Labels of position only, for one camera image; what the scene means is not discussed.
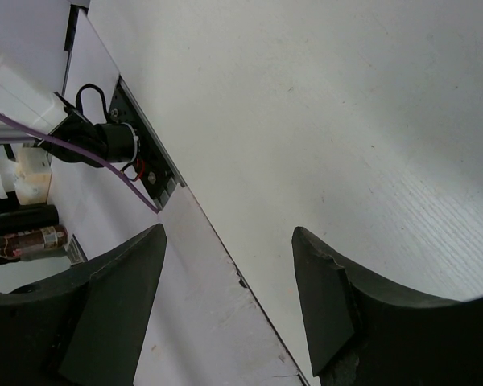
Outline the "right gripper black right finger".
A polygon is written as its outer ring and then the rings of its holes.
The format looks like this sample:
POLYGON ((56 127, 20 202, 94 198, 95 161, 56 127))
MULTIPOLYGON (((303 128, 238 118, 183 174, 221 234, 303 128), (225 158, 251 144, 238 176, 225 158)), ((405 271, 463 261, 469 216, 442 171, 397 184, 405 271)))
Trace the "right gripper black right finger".
POLYGON ((305 227, 295 228, 291 244, 312 374, 320 376, 361 322, 341 255, 305 227))

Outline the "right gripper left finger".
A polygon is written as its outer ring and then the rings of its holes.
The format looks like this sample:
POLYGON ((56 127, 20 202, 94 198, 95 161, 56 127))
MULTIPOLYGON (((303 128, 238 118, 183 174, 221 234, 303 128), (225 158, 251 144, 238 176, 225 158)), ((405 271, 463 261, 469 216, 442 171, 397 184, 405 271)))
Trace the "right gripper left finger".
POLYGON ((162 224, 85 264, 85 304, 57 369, 77 385, 132 385, 167 247, 162 224))

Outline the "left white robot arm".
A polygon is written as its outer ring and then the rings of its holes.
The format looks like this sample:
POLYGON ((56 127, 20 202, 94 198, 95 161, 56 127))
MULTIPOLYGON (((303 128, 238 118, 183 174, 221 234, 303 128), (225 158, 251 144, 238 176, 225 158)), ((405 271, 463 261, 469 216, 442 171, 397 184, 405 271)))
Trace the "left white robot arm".
POLYGON ((85 84, 73 102, 50 92, 22 67, 0 52, 0 120, 37 140, 37 146, 67 163, 102 168, 106 163, 133 163, 140 140, 129 123, 108 114, 104 92, 85 84), (82 93, 92 89, 101 99, 105 121, 92 123, 84 114, 82 93))

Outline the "dark cylindrical tool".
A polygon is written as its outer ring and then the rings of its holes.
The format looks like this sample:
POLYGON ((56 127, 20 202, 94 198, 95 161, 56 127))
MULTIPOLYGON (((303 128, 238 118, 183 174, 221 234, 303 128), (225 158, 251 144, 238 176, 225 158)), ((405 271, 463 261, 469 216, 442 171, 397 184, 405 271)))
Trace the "dark cylindrical tool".
POLYGON ((54 205, 40 204, 21 207, 15 211, 0 212, 0 234, 21 232, 59 223, 54 205))

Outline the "white plastic connector block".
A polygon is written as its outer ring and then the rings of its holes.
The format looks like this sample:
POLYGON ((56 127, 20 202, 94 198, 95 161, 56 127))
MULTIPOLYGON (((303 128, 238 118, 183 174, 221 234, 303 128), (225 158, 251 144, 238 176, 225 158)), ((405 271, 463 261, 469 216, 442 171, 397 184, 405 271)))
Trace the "white plastic connector block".
POLYGON ((14 191, 20 205, 46 203, 52 181, 47 152, 37 147, 20 148, 16 157, 14 191))

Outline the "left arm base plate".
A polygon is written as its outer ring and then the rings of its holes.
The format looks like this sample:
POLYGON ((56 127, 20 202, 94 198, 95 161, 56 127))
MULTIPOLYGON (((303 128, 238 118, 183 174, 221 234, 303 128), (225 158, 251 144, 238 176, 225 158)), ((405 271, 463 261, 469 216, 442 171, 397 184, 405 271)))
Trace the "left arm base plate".
POLYGON ((185 181, 121 76, 109 105, 109 115, 118 123, 130 124, 137 132, 140 150, 134 162, 134 177, 143 184, 155 206, 162 210, 174 190, 179 185, 184 186, 185 181))

